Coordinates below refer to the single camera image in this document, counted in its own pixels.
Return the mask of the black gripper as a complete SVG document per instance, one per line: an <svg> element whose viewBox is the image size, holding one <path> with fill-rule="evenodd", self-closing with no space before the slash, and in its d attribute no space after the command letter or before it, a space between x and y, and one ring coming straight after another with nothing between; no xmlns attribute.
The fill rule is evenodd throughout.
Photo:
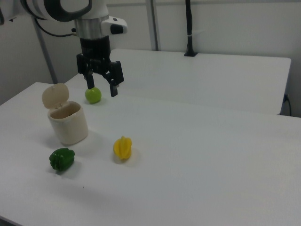
<svg viewBox="0 0 301 226"><path fill-rule="evenodd" d="M119 84L124 81L120 61L111 62L110 38L109 36L100 39L80 38L82 53L77 54L78 73L84 76L87 88L92 89L94 84L93 73L104 75L110 85L111 97L118 94Z"/></svg>

